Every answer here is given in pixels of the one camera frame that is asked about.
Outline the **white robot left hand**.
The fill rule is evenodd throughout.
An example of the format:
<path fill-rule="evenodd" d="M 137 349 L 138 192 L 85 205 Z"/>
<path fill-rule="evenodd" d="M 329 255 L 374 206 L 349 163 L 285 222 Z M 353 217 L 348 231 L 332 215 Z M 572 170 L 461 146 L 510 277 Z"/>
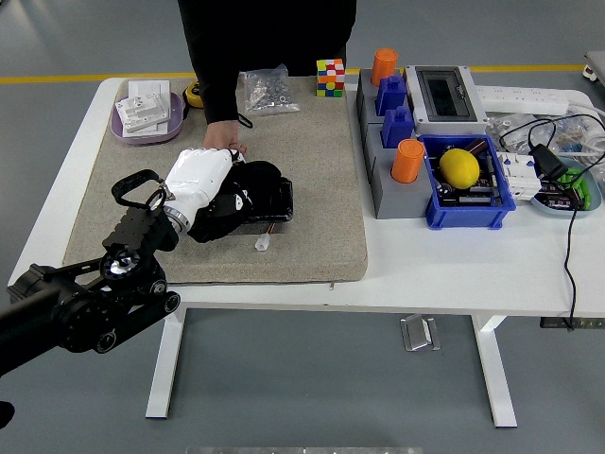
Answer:
<path fill-rule="evenodd" d="M 171 194 L 166 211 L 190 227 L 198 210 L 216 197 L 234 163 L 245 163 L 244 155 L 235 149 L 183 150 L 164 180 Z"/>

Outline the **person's right hand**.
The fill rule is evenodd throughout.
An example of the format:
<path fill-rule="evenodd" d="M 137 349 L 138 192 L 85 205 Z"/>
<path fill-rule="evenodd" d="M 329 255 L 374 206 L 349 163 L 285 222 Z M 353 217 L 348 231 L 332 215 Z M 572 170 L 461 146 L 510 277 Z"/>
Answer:
<path fill-rule="evenodd" d="M 240 123 L 237 120 L 225 120 L 209 123 L 202 140 L 204 148 L 236 150 L 244 155 L 247 146 L 239 139 Z"/>

